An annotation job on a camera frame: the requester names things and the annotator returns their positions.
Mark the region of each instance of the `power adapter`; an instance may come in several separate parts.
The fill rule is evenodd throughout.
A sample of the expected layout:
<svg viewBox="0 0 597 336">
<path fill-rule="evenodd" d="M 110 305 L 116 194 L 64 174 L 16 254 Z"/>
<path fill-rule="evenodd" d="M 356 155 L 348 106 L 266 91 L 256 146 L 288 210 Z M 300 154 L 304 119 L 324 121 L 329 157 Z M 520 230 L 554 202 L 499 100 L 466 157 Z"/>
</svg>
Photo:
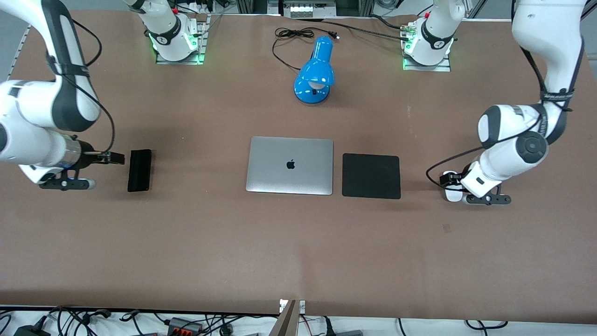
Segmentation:
<svg viewBox="0 0 597 336">
<path fill-rule="evenodd" d="M 191 323 L 190 321 L 174 317 L 168 324 L 168 335 L 177 336 L 199 336 L 202 331 L 200 323 Z"/>
<path fill-rule="evenodd" d="M 49 332 L 37 329 L 32 325 L 20 326 L 14 336 L 51 336 Z"/>
</svg>

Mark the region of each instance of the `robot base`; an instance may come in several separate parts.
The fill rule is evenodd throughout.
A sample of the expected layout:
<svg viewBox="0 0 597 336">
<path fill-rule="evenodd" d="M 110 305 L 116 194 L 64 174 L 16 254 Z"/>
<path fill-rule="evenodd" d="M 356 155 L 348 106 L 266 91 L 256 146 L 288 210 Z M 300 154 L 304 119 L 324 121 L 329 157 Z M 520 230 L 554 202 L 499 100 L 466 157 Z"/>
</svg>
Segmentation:
<svg viewBox="0 0 597 336">
<path fill-rule="evenodd" d="M 210 34 L 206 32 L 210 28 L 211 14 L 207 15 L 205 21 L 190 20 L 191 33 L 199 35 L 196 38 L 189 38 L 189 43 L 196 44 L 197 49 L 188 55 L 185 59 L 177 62 L 165 60 L 157 52 L 155 53 L 155 63 L 160 65 L 202 65 L 205 60 L 205 50 L 207 49 L 207 38 Z"/>
</svg>

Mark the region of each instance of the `table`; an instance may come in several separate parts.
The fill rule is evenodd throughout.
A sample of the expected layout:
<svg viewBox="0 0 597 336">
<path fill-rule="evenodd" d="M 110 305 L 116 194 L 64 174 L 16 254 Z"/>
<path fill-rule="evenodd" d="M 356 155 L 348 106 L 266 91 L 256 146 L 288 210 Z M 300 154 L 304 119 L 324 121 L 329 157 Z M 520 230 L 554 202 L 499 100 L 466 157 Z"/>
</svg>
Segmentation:
<svg viewBox="0 0 597 336">
<path fill-rule="evenodd" d="M 73 17 L 104 44 L 90 71 L 116 121 L 114 150 L 155 151 L 152 189 L 127 193 L 128 166 L 89 167 L 81 175 L 97 188 L 63 193 L 1 165 L 3 304 L 276 313 L 279 299 L 302 298 L 312 315 L 597 318 L 597 85 L 586 59 L 567 132 L 539 167 L 504 183 L 513 203 L 466 206 L 443 201 L 424 172 L 477 146 L 492 104 L 537 101 L 506 22 L 464 22 L 452 72 L 434 73 L 403 71 L 396 41 L 269 16 L 222 18 L 202 66 L 155 65 L 136 14 Z M 272 56 L 281 26 L 339 32 L 337 84 L 321 105 L 300 103 L 295 74 Z M 94 40 L 79 37 L 90 59 Z M 300 66 L 312 42 L 277 52 Z M 52 78 L 36 33 L 13 78 Z M 80 138 L 102 148 L 109 135 L 101 117 Z M 332 139 L 334 194 L 246 192 L 255 135 Z M 342 197 L 345 152 L 399 156 L 402 199 Z"/>
</svg>

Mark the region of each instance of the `black strap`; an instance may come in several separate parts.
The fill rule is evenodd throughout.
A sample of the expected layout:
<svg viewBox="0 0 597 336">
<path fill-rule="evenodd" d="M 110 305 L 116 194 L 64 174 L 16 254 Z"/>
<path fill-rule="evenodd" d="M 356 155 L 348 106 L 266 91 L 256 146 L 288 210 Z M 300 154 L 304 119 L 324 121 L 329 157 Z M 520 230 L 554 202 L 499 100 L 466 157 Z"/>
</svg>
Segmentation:
<svg viewBox="0 0 597 336">
<path fill-rule="evenodd" d="M 137 0 L 134 4 L 128 6 L 128 10 L 137 14 L 145 14 L 145 11 L 141 7 L 145 4 L 145 0 Z"/>
<path fill-rule="evenodd" d="M 89 77 L 89 70 L 84 65 L 76 64 L 60 64 L 56 62 L 54 56 L 50 56 L 48 51 L 45 52 L 45 61 L 54 73 L 54 75 L 76 75 Z"/>
<path fill-rule="evenodd" d="M 443 48 L 446 44 L 450 42 L 452 37 L 454 37 L 454 34 L 446 38 L 439 38 L 437 36 L 433 36 L 433 34 L 431 34 L 429 30 L 427 30 L 427 21 L 424 21 L 421 25 L 421 33 L 423 34 L 423 38 L 431 45 L 431 49 L 434 50 L 439 50 Z"/>
<path fill-rule="evenodd" d="M 165 33 L 157 34 L 157 33 L 154 33 L 149 30 L 149 34 L 157 43 L 159 43 L 161 45 L 168 45 L 168 44 L 170 44 L 172 39 L 175 38 L 176 35 L 178 35 L 180 33 L 180 28 L 181 28 L 182 24 L 180 23 L 180 18 L 177 16 L 175 16 L 175 17 L 176 17 L 176 23 L 174 24 L 174 27 L 172 27 L 172 29 L 170 29 L 169 31 L 167 31 Z"/>
<path fill-rule="evenodd" d="M 541 91 L 541 101 L 544 102 L 567 102 L 574 96 L 574 90 L 569 92 L 545 92 Z"/>
</svg>

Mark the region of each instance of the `metal bracket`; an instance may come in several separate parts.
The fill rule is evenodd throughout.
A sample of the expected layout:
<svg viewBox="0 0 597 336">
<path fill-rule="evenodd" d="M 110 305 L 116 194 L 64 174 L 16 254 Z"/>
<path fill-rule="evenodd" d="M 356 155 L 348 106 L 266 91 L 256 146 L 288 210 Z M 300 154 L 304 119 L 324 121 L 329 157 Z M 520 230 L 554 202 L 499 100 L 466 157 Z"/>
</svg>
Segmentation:
<svg viewBox="0 0 597 336">
<path fill-rule="evenodd" d="M 162 56 L 156 53 L 155 63 L 166 64 L 166 65 L 202 65 L 205 60 L 205 51 L 207 50 L 207 38 L 210 34 L 207 30 L 210 28 L 211 14 L 207 14 L 205 21 L 197 21 L 197 19 L 191 19 L 191 35 L 199 35 L 196 38 L 189 37 L 189 43 L 197 44 L 197 50 L 193 51 L 185 59 L 178 62 L 171 62 L 165 60 Z"/>
<path fill-rule="evenodd" d="M 475 195 L 467 195 L 462 198 L 462 201 L 471 205 L 508 205 L 512 202 L 510 195 L 501 193 L 501 184 L 497 186 L 497 192 L 492 194 L 488 192 L 487 195 L 479 198 Z"/>
<path fill-rule="evenodd" d="M 287 304 L 288 300 L 280 299 L 280 314 L 284 311 L 284 308 L 286 308 Z M 304 314 L 304 300 L 300 300 L 298 302 L 298 306 L 300 308 L 299 313 Z"/>
<path fill-rule="evenodd" d="M 414 29 L 414 22 L 410 22 L 406 29 L 400 31 L 401 37 L 412 39 L 417 35 Z M 436 65 L 422 65 L 417 63 L 409 54 L 405 53 L 406 48 L 411 47 L 410 42 L 401 41 L 402 44 L 402 69 L 403 70 L 416 70 L 416 71 L 436 71 L 436 72 L 450 72 L 450 49 L 444 56 L 444 59 Z"/>
<path fill-rule="evenodd" d="M 284 306 L 276 324 L 273 325 L 269 336 L 296 336 L 299 328 L 300 310 L 304 308 L 304 301 L 280 300 L 280 307 Z"/>
</svg>

